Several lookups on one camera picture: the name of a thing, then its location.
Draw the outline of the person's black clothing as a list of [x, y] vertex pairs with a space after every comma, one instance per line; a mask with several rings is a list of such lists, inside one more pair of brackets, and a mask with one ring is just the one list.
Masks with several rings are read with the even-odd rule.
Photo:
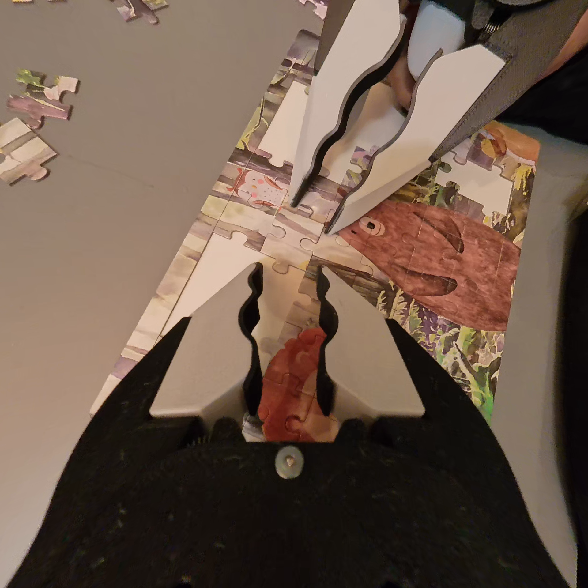
[[577, 587], [587, 587], [587, 211], [574, 221], [564, 281], [562, 395], [565, 452], [577, 537]]

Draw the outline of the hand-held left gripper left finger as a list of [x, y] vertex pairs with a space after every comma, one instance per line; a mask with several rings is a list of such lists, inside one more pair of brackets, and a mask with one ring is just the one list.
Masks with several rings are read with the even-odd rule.
[[253, 329], [263, 266], [250, 264], [196, 309], [166, 371], [153, 417], [256, 417], [262, 396], [261, 364]]

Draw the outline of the purple white jigsaw piece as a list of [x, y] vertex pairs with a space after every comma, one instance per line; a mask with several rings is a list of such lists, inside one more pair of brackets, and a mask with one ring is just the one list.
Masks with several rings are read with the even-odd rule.
[[143, 18], [151, 25], [158, 25], [157, 11], [168, 6], [167, 1], [111, 1], [124, 21]]

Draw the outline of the partly assembled jigsaw puzzle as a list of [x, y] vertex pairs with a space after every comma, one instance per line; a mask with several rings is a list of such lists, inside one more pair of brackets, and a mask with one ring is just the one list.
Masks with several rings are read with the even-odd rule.
[[318, 351], [316, 269], [325, 265], [443, 367], [490, 420], [539, 158], [539, 141], [490, 122], [396, 189], [365, 216], [326, 233], [387, 134], [402, 122], [391, 88], [367, 94], [359, 120], [294, 209], [293, 159], [318, 37], [305, 30], [263, 94], [237, 146], [91, 408], [180, 318], [261, 262], [266, 280], [255, 336], [271, 390], [263, 431], [319, 439], [325, 418], [302, 384]]

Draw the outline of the person's right hand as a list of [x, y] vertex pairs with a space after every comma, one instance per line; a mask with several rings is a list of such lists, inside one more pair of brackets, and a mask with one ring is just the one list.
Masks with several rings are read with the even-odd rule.
[[387, 76], [387, 80], [400, 107], [408, 111], [416, 82], [408, 69], [408, 60], [405, 55], [399, 57]]

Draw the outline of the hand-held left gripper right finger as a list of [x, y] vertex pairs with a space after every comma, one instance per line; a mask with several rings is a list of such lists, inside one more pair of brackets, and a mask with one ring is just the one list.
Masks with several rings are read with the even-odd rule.
[[316, 392], [335, 419], [422, 417], [424, 406], [384, 316], [326, 266], [317, 274]]

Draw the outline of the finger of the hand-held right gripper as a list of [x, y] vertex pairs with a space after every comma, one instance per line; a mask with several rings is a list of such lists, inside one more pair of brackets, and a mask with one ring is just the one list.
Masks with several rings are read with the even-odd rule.
[[425, 170], [433, 153], [506, 64], [481, 44], [445, 56], [439, 50], [415, 85], [402, 126], [373, 155], [366, 177], [339, 205], [325, 233], [354, 223]]
[[290, 205], [298, 206], [323, 160], [361, 113], [370, 88], [401, 53], [406, 17], [399, 1], [355, 1], [313, 77], [290, 179]]

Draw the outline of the green white jigsaw piece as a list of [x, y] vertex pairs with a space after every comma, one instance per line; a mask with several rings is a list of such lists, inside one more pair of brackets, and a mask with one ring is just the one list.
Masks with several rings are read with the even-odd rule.
[[44, 72], [19, 69], [17, 83], [24, 88], [24, 95], [36, 100], [53, 100], [60, 102], [65, 92], [77, 92], [79, 80], [74, 77], [48, 77]]

